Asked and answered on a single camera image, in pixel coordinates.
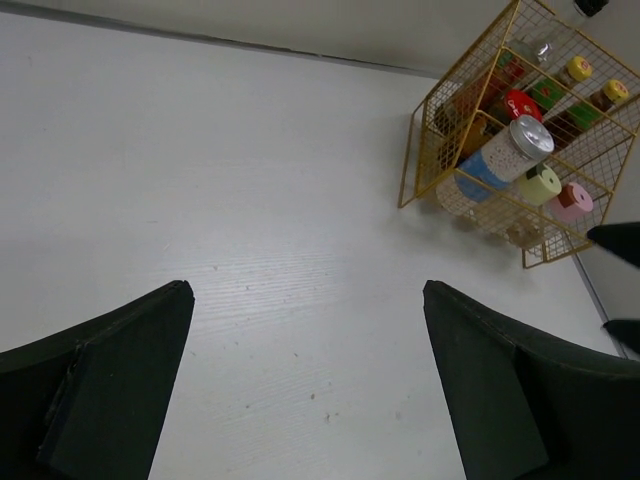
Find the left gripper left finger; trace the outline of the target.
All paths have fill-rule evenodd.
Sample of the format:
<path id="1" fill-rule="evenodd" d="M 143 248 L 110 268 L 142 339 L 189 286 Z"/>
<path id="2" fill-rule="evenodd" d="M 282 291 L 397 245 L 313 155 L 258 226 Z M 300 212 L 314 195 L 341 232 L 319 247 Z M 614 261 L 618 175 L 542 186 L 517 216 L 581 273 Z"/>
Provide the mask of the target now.
<path id="1" fill-rule="evenodd" d="M 193 311 L 172 281 L 3 352 L 2 478 L 148 478 Z"/>

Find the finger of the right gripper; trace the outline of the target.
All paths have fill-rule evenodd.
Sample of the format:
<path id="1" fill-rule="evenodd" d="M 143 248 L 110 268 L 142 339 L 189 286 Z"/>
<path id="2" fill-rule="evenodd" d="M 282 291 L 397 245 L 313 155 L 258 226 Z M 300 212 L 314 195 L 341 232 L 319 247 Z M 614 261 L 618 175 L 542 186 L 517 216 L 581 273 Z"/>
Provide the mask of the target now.
<path id="1" fill-rule="evenodd" d="M 638 319 L 613 319 L 604 323 L 608 334 L 634 354 L 640 354 L 640 321 Z"/>
<path id="2" fill-rule="evenodd" d="M 595 226 L 587 232 L 587 238 L 625 262 L 640 265 L 639 222 Z"/>

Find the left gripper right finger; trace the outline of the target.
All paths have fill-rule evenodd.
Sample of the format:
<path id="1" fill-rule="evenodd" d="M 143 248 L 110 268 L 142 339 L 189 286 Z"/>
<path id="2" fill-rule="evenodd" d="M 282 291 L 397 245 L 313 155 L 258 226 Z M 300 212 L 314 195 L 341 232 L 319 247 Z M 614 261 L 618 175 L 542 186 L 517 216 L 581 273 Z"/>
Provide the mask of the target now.
<path id="1" fill-rule="evenodd" d="M 423 297 L 466 478 L 638 478 L 638 362 L 558 338 L 441 281 L 428 281 Z"/>

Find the pink-lid spice shaker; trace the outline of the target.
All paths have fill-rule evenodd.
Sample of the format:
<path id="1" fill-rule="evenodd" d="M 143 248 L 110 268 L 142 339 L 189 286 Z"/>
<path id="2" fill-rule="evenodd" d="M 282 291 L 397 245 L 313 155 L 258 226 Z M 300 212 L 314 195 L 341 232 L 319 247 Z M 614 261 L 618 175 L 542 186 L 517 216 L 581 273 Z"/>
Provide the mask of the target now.
<path id="1" fill-rule="evenodd" d="M 533 207 L 537 208 L 536 213 L 524 211 L 517 214 L 506 229 L 508 238 L 523 249 L 542 244 L 551 236 L 556 225 L 549 218 L 562 224 L 573 223 L 593 210 L 593 200 L 582 186 L 570 182 L 562 186 L 559 195 L 541 206 Z"/>

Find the yellow-lid white shaker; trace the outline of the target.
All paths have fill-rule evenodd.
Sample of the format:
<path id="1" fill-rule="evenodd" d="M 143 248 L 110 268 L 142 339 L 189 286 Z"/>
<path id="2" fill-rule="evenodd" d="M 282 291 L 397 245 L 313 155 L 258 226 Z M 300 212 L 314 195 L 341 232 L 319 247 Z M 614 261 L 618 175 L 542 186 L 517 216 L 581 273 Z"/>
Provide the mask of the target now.
<path id="1" fill-rule="evenodd" d="M 541 206 L 560 194 L 561 182 L 556 173 L 540 163 L 516 180 L 519 195 L 533 206 Z"/>

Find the ketchup bottle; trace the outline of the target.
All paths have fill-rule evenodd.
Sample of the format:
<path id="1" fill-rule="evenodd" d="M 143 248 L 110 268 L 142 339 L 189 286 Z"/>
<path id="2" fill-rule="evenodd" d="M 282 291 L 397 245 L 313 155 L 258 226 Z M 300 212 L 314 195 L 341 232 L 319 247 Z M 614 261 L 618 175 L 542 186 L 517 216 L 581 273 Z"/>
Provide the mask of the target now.
<path id="1" fill-rule="evenodd" d="M 565 149 L 600 121 L 611 108 L 627 100 L 628 97 L 627 87 L 621 81 L 611 79 L 592 93 L 586 101 L 576 101 L 564 111 L 545 121 L 544 126 L 553 137 L 554 152 L 558 153 Z"/>
<path id="2" fill-rule="evenodd" d="M 548 113 L 576 85 L 589 79 L 593 68 L 582 56 L 570 58 L 550 77 L 533 84 L 526 93 L 535 101 L 542 115 Z"/>

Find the silver-lid blue-label shaker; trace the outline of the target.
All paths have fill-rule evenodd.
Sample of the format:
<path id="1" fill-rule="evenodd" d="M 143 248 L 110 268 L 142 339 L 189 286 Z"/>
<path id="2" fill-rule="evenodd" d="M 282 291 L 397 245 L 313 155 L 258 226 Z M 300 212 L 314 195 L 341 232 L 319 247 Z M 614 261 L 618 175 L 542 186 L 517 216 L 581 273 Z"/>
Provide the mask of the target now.
<path id="1" fill-rule="evenodd" d="M 464 215 L 509 187 L 553 151 L 553 137 L 545 126 L 532 116 L 522 115 L 439 183 L 436 200 L 449 213 Z"/>

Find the red-lid sauce jar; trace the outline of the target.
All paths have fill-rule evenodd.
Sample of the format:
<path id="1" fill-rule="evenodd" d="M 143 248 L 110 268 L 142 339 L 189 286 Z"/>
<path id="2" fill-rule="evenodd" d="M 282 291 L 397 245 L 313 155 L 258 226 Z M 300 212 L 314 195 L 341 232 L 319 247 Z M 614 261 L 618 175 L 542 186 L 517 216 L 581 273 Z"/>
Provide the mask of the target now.
<path id="1" fill-rule="evenodd" d="M 542 115 L 535 101 L 520 90 L 509 90 L 486 110 L 481 110 L 473 120 L 461 149 L 461 157 L 466 159 L 491 140 L 512 120 L 529 115 L 542 121 Z"/>

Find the tall red-label sauce bottle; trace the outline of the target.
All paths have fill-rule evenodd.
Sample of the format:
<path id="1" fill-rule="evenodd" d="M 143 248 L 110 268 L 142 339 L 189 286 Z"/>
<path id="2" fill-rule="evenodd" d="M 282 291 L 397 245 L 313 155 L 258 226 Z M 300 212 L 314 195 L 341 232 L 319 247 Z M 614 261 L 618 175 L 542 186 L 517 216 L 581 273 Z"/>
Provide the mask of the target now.
<path id="1" fill-rule="evenodd" d="M 487 110 L 506 91 L 551 63 L 569 27 L 600 13 L 606 1 L 512 1 L 434 91 L 432 125 L 447 136 L 475 109 Z"/>

